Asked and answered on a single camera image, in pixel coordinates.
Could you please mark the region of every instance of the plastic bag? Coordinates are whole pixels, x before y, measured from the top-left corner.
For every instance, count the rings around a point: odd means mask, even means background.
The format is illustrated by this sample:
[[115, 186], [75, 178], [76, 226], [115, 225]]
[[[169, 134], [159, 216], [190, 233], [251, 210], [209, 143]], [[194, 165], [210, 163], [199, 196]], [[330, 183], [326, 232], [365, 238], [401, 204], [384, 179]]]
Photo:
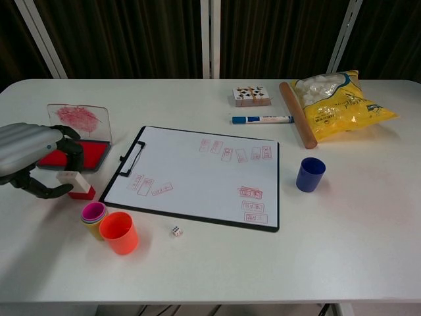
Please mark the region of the plastic bag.
[[317, 140], [398, 117], [364, 98], [357, 70], [322, 74], [291, 85]]

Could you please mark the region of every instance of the stamp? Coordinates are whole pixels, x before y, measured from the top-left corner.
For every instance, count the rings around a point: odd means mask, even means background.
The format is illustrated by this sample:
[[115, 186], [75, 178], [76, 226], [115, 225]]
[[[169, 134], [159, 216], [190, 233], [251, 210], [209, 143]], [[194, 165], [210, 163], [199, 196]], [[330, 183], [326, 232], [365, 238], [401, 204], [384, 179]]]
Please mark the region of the stamp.
[[133, 177], [132, 181], [127, 186], [127, 189], [136, 191], [137, 187], [139, 186], [140, 180], [142, 180], [142, 178], [143, 178], [143, 174], [136, 174]]
[[140, 188], [139, 188], [139, 191], [137, 191], [137, 194], [139, 194], [140, 196], [147, 196], [153, 182], [154, 180], [146, 178], [140, 185]]
[[262, 149], [260, 147], [253, 147], [251, 149], [251, 160], [260, 160]]
[[245, 150], [244, 149], [236, 149], [235, 153], [237, 154], [237, 158], [238, 158], [238, 162], [239, 163], [246, 163], [248, 162], [247, 160], [247, 155], [245, 154]]
[[152, 195], [157, 196], [158, 194], [171, 191], [173, 189], [171, 182], [164, 183], [160, 188], [152, 190]]
[[246, 186], [242, 186], [239, 189], [239, 196], [243, 198], [253, 198], [253, 199], [262, 199], [263, 192], [259, 189], [248, 188]]
[[272, 159], [272, 148], [270, 146], [262, 146], [263, 159]]
[[221, 149], [222, 149], [222, 145], [224, 145], [224, 142], [221, 142], [220, 140], [215, 140], [210, 152], [211, 153], [220, 153]]
[[241, 203], [241, 209], [243, 209], [244, 211], [249, 211], [249, 212], [264, 213], [264, 204], [250, 202], [250, 201], [243, 201]]
[[200, 142], [199, 151], [203, 151], [203, 152], [208, 151], [210, 145], [211, 145], [211, 140], [202, 139], [202, 141]]
[[224, 148], [224, 152], [222, 153], [221, 160], [231, 161], [231, 156], [232, 156], [232, 148]]
[[268, 223], [268, 215], [267, 214], [244, 213], [244, 221], [245, 222], [251, 222], [251, 223], [267, 224]]

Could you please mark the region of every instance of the rolling pin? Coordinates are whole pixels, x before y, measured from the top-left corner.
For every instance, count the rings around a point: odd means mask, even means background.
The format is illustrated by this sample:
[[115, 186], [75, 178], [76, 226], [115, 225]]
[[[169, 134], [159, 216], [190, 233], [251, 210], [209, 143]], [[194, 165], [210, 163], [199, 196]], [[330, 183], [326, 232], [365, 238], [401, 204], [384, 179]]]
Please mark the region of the rolling pin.
[[294, 123], [298, 129], [301, 140], [303, 141], [304, 147], [307, 149], [312, 149], [317, 146], [317, 140], [311, 131], [311, 128], [305, 118], [303, 109], [300, 106], [297, 98], [291, 86], [287, 82], [281, 82], [279, 85], [279, 90], [281, 91], [282, 97], [287, 104], [289, 112], [294, 118]]

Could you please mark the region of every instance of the marker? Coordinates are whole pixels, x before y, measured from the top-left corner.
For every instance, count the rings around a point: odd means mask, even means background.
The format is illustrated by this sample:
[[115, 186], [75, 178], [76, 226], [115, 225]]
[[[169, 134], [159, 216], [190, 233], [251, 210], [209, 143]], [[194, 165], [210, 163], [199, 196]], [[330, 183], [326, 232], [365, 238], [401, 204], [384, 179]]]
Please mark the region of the marker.
[[232, 124], [294, 123], [294, 118], [284, 117], [232, 117]]

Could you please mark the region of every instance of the robotic hand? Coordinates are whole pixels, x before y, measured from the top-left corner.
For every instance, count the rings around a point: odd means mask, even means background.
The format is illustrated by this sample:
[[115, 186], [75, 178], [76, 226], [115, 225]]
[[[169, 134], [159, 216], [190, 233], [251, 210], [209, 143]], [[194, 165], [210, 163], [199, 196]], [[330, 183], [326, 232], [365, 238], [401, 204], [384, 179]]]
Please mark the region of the robotic hand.
[[47, 188], [31, 178], [30, 171], [41, 158], [56, 149], [67, 156], [66, 171], [81, 171], [84, 165], [84, 150], [72, 139], [78, 140], [80, 136], [67, 126], [48, 127], [16, 123], [1, 127], [0, 185], [10, 182], [15, 188], [22, 188], [43, 199], [53, 199], [68, 193], [73, 189], [73, 185], [63, 184], [56, 188]]

